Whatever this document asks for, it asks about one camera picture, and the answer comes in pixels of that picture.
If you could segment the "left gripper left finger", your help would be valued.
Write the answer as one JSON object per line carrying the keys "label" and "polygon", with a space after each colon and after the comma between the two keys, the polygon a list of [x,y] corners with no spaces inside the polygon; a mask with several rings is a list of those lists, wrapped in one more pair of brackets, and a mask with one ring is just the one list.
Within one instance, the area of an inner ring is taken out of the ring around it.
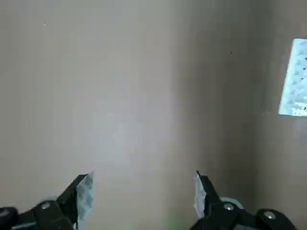
{"label": "left gripper left finger", "polygon": [[56,198],[45,199],[20,213],[15,207],[0,208],[2,230],[77,230],[94,203],[94,173],[78,175]]}

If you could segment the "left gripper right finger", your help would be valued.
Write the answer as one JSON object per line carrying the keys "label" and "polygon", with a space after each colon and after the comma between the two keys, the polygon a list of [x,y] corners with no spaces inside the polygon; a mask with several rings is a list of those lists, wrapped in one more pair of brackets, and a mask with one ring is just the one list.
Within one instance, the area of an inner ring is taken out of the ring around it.
{"label": "left gripper right finger", "polygon": [[198,220],[191,230],[296,230],[282,212],[261,208],[247,212],[236,199],[220,197],[206,175],[196,171],[194,208]]}

